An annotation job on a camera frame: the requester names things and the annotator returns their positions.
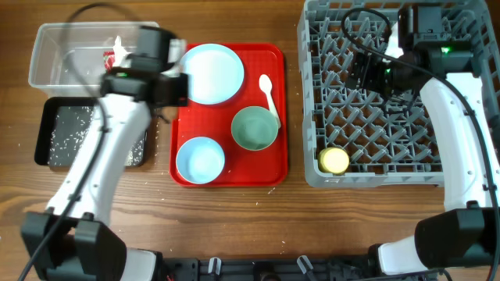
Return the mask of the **small light blue bowl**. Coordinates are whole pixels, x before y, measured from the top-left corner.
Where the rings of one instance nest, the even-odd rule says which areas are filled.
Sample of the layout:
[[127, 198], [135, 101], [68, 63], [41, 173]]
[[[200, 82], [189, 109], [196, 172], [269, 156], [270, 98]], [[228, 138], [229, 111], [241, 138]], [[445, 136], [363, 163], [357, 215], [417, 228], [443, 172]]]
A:
[[209, 137], [194, 137], [186, 141], [175, 158], [180, 176], [196, 185], [214, 181], [223, 171], [225, 161], [222, 147]]

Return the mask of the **yellow plastic cup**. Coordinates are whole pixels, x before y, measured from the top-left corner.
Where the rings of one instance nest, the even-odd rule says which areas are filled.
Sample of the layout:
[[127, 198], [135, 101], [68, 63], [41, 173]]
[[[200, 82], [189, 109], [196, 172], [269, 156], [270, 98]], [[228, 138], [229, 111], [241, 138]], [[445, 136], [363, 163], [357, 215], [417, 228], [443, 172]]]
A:
[[343, 149], [325, 148], [319, 153], [318, 163], [322, 172], [342, 174], [348, 169], [350, 160]]

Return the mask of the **green bowl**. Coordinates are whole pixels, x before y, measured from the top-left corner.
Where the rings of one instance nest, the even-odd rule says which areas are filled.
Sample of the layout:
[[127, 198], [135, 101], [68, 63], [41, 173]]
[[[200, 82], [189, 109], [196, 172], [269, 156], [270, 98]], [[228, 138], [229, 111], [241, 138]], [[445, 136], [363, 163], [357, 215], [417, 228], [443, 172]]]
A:
[[231, 136], [241, 147], [249, 151], [268, 148], [276, 139], [280, 124], [270, 110], [260, 106], [248, 106], [236, 113], [230, 125]]

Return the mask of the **rice grains heap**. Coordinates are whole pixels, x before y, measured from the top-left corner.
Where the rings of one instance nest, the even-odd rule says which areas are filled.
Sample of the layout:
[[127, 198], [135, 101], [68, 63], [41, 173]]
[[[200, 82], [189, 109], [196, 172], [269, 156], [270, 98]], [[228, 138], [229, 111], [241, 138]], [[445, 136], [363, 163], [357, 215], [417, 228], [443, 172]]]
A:
[[55, 114], [48, 150], [50, 167], [70, 167], [88, 134], [93, 120], [92, 106], [63, 106]]

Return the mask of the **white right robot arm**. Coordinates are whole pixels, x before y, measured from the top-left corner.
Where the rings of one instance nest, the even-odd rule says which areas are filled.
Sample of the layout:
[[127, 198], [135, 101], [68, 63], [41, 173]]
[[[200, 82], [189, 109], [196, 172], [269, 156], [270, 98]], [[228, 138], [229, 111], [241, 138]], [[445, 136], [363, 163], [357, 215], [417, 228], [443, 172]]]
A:
[[392, 98], [417, 90], [430, 117], [445, 176], [445, 212], [412, 236], [377, 246], [380, 271], [499, 266], [499, 164], [482, 105], [480, 67], [467, 41], [420, 41], [398, 58], [361, 43], [346, 86]]

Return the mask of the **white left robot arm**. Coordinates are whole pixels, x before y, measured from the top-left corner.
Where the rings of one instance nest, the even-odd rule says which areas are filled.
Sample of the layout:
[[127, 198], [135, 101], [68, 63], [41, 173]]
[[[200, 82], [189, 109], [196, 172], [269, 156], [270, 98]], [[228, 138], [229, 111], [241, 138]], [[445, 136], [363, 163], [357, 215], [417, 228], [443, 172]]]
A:
[[163, 255], [129, 248], [109, 228], [127, 153], [156, 108], [188, 103], [185, 73], [114, 69], [70, 171], [43, 212], [29, 212], [21, 237], [30, 255], [21, 280], [161, 280]]

